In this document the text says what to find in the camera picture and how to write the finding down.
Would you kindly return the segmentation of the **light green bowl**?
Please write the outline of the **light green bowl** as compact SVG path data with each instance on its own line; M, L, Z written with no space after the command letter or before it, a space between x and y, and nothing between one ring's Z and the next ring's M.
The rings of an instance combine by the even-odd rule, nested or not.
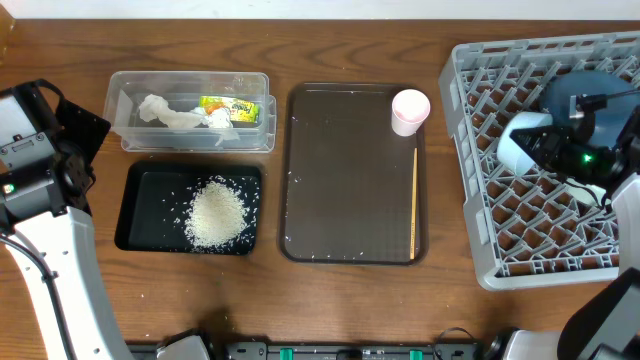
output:
M584 205L604 208L608 204L606 191L601 187L582 184L572 178L567 178L565 184L567 192Z

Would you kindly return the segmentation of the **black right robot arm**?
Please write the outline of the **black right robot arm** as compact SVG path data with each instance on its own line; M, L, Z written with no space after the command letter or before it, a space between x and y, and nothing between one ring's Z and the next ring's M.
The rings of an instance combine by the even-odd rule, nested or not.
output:
M604 189L618 219L620 274L580 308L561 332L512 330L497 337L488 359L636 359L639 356L639 112L624 126L606 125L611 146L592 144L589 113L568 125L549 114L516 115L501 135L498 159L518 175L534 165Z

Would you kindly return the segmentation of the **yellow snack wrapper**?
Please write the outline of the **yellow snack wrapper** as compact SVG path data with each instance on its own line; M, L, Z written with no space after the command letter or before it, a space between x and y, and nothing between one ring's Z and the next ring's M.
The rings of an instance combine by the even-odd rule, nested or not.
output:
M207 115L226 113L231 122L256 123L260 113L256 103L232 97L201 96L199 106Z

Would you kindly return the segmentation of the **light blue bowl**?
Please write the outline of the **light blue bowl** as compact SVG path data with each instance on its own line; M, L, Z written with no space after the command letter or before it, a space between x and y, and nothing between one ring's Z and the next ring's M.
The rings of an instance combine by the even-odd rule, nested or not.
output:
M498 146L497 159L515 176L526 174L535 164L534 160L511 138L511 133L519 129L531 129L552 124L552 116L547 113L520 112L503 130Z

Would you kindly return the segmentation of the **pink cup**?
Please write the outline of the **pink cup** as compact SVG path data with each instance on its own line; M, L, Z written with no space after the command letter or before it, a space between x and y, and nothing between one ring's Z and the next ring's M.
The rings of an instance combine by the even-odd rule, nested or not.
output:
M415 134L431 112L431 102L421 91L405 89L392 100L391 126L402 137Z

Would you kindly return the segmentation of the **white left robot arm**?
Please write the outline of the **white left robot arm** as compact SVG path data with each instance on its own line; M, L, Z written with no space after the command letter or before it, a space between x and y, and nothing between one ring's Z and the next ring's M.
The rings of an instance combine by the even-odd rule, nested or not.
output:
M51 359L129 359L101 278L86 194L109 123L35 85L1 94L1 243Z

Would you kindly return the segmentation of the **dark blue plate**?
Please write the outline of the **dark blue plate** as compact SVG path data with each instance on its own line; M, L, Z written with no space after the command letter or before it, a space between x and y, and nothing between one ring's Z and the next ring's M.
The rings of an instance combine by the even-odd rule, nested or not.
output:
M625 80L600 71L578 71L558 76L543 90L539 108L546 110L560 126L571 124L570 97L573 95L611 95L634 90ZM594 132L588 144L594 147L615 145L633 110L639 105L639 94L626 95L607 101L607 105L594 112Z

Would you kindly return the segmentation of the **pile of rice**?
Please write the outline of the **pile of rice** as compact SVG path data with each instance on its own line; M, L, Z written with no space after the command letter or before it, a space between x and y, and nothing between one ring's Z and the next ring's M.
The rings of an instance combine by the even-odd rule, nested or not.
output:
M256 242L260 190L255 176L198 176L164 200L164 220L188 253L246 255Z

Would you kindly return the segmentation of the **white tissue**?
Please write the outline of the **white tissue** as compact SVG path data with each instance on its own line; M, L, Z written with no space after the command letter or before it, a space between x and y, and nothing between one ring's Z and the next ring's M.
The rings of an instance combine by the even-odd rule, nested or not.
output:
M158 120L171 129L192 129L201 126L209 129L230 129L234 123L228 119L226 113L207 115L198 105L190 111L172 110L169 103L161 96L150 94L145 97L138 108L140 118L145 122Z

